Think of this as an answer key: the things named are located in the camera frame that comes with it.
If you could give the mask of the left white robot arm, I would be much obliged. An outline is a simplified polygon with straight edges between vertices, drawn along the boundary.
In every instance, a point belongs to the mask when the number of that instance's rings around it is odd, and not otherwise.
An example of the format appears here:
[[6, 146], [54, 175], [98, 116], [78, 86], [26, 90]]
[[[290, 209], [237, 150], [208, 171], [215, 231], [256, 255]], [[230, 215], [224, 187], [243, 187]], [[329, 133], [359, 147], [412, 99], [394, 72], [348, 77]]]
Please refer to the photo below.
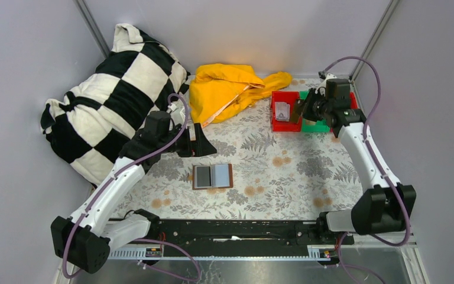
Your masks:
[[123, 146], [94, 193], [68, 218], [57, 217], [52, 222], [54, 252], [62, 259], [65, 277], [72, 277], [68, 264], [96, 273], [112, 251], [158, 233], [158, 217], [146, 211], [137, 211], [113, 224], [109, 220], [122, 198], [160, 160], [162, 153], [202, 157], [216, 152], [199, 123], [189, 129], [186, 122], [174, 124], [168, 112], [150, 113], [144, 127]]

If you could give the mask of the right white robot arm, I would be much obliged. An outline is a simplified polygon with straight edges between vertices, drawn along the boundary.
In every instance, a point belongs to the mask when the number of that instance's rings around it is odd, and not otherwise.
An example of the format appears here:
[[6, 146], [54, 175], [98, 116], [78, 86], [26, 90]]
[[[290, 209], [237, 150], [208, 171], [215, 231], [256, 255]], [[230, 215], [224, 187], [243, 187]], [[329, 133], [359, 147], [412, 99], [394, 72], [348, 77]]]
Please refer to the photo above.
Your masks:
[[290, 119], [325, 121], [349, 154], [363, 194], [352, 209], [322, 213], [319, 221], [333, 232], [377, 235], [409, 232], [416, 191], [404, 185], [382, 158], [362, 110], [351, 108], [351, 83], [332, 74], [294, 104]]

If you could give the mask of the brown leather card holder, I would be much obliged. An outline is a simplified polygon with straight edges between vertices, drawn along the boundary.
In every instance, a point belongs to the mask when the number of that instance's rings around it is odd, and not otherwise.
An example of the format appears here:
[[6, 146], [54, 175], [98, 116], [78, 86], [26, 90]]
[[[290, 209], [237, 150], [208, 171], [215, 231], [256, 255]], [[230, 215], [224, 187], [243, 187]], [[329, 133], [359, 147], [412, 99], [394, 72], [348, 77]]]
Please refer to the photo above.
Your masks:
[[193, 190], [233, 188], [233, 168], [231, 164], [211, 164], [193, 166]]

